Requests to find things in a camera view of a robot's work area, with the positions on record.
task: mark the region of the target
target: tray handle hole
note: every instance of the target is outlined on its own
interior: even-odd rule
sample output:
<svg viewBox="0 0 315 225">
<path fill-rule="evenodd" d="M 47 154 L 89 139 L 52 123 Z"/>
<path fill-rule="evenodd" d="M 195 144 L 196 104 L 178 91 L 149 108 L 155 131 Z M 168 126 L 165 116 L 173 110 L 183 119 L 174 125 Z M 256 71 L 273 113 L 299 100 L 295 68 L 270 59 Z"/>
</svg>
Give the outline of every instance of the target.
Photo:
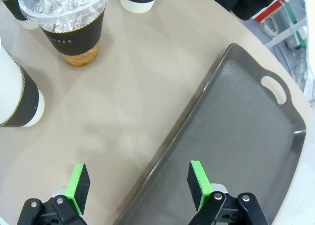
<svg viewBox="0 0 315 225">
<path fill-rule="evenodd" d="M 284 104 L 286 102 L 286 94 L 278 81 L 270 76 L 264 76 L 260 82 L 262 86 L 266 87 L 273 93 L 278 104 Z"/>
</svg>

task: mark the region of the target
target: table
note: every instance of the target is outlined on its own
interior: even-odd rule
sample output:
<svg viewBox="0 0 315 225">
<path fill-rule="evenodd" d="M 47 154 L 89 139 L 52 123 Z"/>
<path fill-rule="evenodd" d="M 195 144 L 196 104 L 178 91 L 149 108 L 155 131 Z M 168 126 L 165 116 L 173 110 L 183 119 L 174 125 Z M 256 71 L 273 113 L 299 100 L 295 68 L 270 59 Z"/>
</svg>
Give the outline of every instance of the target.
<svg viewBox="0 0 315 225">
<path fill-rule="evenodd" d="M 0 216 L 15 224 L 24 201 L 48 200 L 74 165 L 91 179 L 84 219 L 112 224 L 146 178 L 230 43 L 288 84 L 307 129 L 310 107 L 289 74 L 213 0 L 157 0 L 145 14 L 106 6 L 100 53 L 71 67 L 40 29 L 27 31 L 0 4 L 2 46 L 43 92 L 30 128 L 0 131 Z"/>
</svg>

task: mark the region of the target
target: metal bolt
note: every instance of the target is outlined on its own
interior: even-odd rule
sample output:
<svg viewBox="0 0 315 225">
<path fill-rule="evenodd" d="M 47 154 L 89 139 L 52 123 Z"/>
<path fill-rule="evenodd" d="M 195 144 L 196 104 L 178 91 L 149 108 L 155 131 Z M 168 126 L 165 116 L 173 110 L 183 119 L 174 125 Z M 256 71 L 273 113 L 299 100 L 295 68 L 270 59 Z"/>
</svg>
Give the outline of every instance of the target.
<svg viewBox="0 0 315 225">
<path fill-rule="evenodd" d="M 220 193 L 215 193 L 215 199 L 217 200 L 222 199 L 222 195 Z"/>
<path fill-rule="evenodd" d="M 242 200 L 245 202 L 248 202 L 250 200 L 250 197 L 246 194 L 242 195 Z"/>
<path fill-rule="evenodd" d="M 63 203 L 63 199 L 62 198 L 58 198 L 57 199 L 57 204 L 62 204 Z"/>
<path fill-rule="evenodd" d="M 36 206 L 37 206 L 37 203 L 35 201 L 31 203 L 32 208 L 35 208 Z"/>
</svg>

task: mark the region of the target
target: tray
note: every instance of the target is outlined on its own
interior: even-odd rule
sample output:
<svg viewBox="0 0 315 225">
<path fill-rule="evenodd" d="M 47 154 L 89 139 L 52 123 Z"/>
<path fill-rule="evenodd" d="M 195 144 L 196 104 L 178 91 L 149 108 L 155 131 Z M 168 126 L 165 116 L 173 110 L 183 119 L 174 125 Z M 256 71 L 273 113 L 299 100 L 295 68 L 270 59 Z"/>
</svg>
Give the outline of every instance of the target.
<svg viewBox="0 0 315 225">
<path fill-rule="evenodd" d="M 286 102 L 262 86 L 269 76 Z M 271 224 L 302 151 L 306 127 L 286 83 L 231 44 L 196 105 L 117 225 L 187 225 L 196 214 L 187 184 L 190 160 L 230 195 L 252 192 Z"/>
</svg>

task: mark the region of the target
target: brown liquid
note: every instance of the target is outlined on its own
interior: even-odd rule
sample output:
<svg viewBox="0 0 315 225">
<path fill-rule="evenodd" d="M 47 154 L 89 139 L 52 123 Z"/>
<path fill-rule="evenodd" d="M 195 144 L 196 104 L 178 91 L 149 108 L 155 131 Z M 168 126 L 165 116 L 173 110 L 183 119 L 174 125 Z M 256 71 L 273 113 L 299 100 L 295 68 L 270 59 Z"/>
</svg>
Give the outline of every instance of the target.
<svg viewBox="0 0 315 225">
<path fill-rule="evenodd" d="M 79 54 L 79 55 L 74 55 L 74 56 L 69 56 L 63 54 L 63 58 L 71 65 L 73 66 L 84 66 L 89 63 L 91 63 L 97 56 L 98 54 L 98 43 L 89 51 Z"/>
</svg>

